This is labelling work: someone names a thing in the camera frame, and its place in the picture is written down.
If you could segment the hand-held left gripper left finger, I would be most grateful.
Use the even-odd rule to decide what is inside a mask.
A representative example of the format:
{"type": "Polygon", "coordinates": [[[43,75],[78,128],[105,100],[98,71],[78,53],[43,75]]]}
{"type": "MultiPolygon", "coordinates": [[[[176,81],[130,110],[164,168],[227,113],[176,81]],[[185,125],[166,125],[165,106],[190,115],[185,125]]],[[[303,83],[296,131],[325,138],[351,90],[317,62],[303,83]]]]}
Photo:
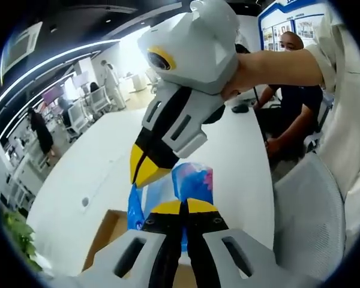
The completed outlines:
{"type": "Polygon", "coordinates": [[[95,254],[80,287],[172,287],[181,255],[182,203],[156,206],[141,230],[128,230],[95,254]]]}

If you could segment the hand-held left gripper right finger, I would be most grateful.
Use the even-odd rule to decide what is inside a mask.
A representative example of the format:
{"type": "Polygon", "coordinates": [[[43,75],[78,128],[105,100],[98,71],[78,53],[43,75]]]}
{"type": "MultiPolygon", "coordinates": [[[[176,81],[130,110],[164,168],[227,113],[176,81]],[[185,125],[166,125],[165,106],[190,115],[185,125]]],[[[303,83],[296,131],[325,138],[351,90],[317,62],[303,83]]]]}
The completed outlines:
{"type": "Polygon", "coordinates": [[[273,252],[240,229],[230,229],[212,204],[189,198],[188,255],[198,287],[277,287],[273,252]]]}

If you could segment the person's right hand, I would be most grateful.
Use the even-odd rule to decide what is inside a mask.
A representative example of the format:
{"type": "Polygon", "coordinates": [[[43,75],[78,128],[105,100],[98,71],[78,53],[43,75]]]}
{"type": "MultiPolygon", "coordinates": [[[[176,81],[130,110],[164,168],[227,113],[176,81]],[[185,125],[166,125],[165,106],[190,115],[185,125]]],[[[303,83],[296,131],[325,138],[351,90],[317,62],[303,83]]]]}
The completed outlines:
{"type": "Polygon", "coordinates": [[[247,54],[238,53],[236,55],[238,60],[237,69],[221,92],[224,101],[237,97],[240,93],[246,92],[258,84],[259,55],[259,52],[247,54]]]}

